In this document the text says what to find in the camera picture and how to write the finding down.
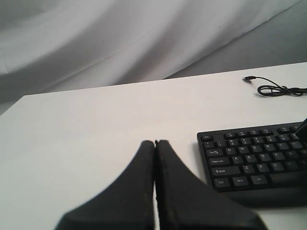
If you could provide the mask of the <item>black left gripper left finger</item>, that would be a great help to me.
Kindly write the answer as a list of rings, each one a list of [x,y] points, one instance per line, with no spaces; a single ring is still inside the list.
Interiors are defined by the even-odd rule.
[[[62,216],[58,230],[153,230],[154,149],[143,141],[121,175],[104,191]]]

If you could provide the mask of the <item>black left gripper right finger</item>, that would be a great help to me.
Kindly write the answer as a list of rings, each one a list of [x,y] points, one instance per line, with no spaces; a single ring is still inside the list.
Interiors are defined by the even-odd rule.
[[[195,176],[167,140],[155,144],[155,189],[160,229],[266,229],[255,212],[217,193]]]

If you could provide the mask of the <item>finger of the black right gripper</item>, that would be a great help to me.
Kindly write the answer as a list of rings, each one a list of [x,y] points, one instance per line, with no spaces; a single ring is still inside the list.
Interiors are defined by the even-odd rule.
[[[307,119],[305,119],[302,124],[298,127],[296,135],[299,139],[306,143],[307,142]]]

